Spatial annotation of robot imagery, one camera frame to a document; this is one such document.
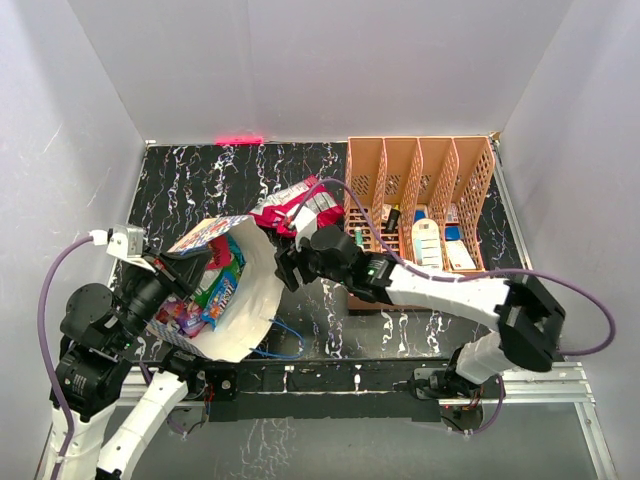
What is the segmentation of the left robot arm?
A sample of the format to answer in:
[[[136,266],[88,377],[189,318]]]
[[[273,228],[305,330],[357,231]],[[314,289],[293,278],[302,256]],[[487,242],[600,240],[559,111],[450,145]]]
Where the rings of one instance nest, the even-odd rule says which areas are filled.
[[[200,396],[207,376],[200,356],[173,347],[129,416],[105,436],[132,361],[124,353],[169,298],[187,300],[210,253],[143,254],[149,269],[125,268],[116,290],[78,288],[66,304],[61,354],[43,355],[51,380],[52,430],[44,475],[49,479],[128,479],[177,404]]]

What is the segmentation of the pink snack bag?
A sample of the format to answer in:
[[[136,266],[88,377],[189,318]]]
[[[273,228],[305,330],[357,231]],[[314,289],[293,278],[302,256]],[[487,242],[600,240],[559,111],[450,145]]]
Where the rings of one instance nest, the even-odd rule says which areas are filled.
[[[318,183],[315,176],[309,176],[293,186],[268,195],[249,214],[258,226],[288,238],[296,235],[292,216],[301,205],[315,215],[318,228],[336,224],[343,218],[344,209],[324,186],[316,187],[304,201],[307,193]]]

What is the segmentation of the blue snack bag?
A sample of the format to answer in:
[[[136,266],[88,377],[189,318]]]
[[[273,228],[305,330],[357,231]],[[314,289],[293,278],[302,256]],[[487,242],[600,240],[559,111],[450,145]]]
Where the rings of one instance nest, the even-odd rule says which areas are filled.
[[[202,320],[212,328],[216,328],[218,320],[226,310],[236,288],[236,276],[229,271],[223,271],[212,286],[211,293],[201,313]]]

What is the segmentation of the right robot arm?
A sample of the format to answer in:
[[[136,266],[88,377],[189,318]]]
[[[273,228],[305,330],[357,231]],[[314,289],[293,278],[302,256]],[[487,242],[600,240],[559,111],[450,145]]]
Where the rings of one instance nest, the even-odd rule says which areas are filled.
[[[364,302],[424,307],[489,329],[457,348],[445,369],[414,376],[416,397],[475,399],[487,380],[507,370],[552,368],[565,311],[531,275],[473,279],[428,272],[390,253],[365,252],[334,225],[279,249],[275,262],[276,276],[290,291],[323,278]]]

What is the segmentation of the green Fox's candy bag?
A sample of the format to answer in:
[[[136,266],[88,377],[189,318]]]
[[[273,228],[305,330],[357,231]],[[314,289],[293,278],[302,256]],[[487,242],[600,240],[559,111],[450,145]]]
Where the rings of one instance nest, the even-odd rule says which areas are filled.
[[[245,265],[244,255],[230,234],[224,234],[210,241],[208,247],[212,252],[212,258],[194,294],[194,301],[201,308],[206,306],[225,272],[231,273],[238,280]]]

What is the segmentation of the blue checkered paper bag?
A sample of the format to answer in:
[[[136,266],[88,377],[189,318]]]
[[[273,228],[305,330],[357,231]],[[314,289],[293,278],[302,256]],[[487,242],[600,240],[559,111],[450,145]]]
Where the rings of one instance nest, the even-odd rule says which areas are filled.
[[[174,244],[172,253],[191,253],[211,240],[230,234],[239,246],[245,266],[235,293],[216,325],[204,327],[192,339],[169,330],[153,319],[147,330],[191,354],[212,361],[238,363],[262,342],[276,316],[284,284],[275,275],[275,247],[250,215],[208,218]]]

